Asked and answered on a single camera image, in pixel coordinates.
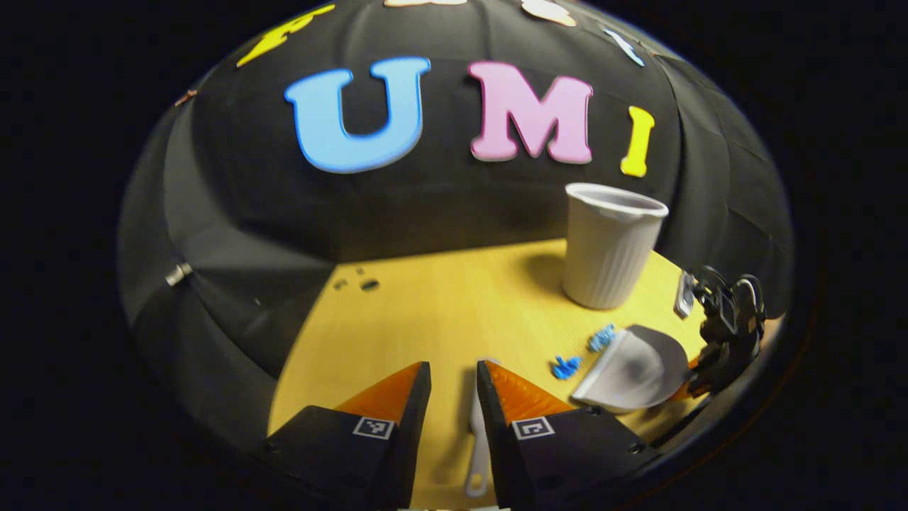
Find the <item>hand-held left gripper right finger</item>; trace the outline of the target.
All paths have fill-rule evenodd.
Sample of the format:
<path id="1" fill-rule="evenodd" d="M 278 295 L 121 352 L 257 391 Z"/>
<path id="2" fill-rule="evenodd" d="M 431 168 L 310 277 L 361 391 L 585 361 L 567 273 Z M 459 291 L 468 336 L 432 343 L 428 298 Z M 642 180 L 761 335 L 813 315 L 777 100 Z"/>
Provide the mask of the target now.
<path id="1" fill-rule="evenodd" d="M 616 510 L 646 490 L 660 453 L 602 407 L 572 407 L 499 363 L 477 363 L 497 504 Z"/>

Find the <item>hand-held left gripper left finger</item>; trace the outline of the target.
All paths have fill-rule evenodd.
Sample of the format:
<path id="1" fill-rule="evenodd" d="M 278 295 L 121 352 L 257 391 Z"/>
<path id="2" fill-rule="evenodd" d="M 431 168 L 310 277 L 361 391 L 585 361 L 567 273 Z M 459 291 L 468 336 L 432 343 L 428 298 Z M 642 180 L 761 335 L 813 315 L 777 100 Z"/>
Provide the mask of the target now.
<path id="1" fill-rule="evenodd" d="M 304 510 L 409 508 L 431 389 L 418 362 L 337 407 L 302 408 L 260 443 L 259 463 Z"/>

